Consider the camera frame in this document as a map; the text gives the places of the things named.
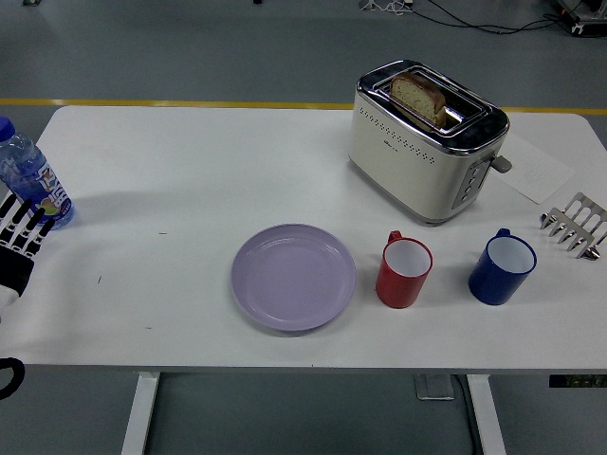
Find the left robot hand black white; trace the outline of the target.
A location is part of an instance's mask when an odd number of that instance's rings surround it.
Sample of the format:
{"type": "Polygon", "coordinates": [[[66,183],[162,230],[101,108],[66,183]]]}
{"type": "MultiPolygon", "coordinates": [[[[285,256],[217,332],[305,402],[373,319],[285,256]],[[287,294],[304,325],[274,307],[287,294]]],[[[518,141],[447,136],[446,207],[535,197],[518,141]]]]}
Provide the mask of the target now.
{"type": "Polygon", "coordinates": [[[1,311],[21,298],[28,286],[34,268],[33,258],[41,249],[42,242],[54,227],[48,220],[39,226],[44,209],[35,209],[31,199],[17,204],[11,194],[1,205],[1,311]]]}

